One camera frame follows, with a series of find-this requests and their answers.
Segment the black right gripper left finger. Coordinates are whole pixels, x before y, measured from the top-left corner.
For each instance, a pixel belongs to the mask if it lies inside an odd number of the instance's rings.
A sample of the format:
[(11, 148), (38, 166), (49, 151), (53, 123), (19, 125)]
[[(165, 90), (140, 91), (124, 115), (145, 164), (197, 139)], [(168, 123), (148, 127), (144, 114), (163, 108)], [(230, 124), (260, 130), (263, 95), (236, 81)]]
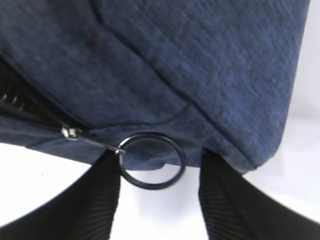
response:
[(121, 173), (116, 155), (104, 152), (65, 191), (6, 224), (2, 240), (108, 240), (118, 207)]

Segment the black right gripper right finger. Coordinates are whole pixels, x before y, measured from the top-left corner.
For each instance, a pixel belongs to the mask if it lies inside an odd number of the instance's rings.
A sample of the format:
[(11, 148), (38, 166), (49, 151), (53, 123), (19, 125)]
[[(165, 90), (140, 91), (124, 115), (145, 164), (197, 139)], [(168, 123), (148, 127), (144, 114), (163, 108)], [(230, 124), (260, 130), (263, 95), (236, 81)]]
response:
[(204, 150), (198, 197), (210, 240), (318, 240), (319, 223), (273, 200)]

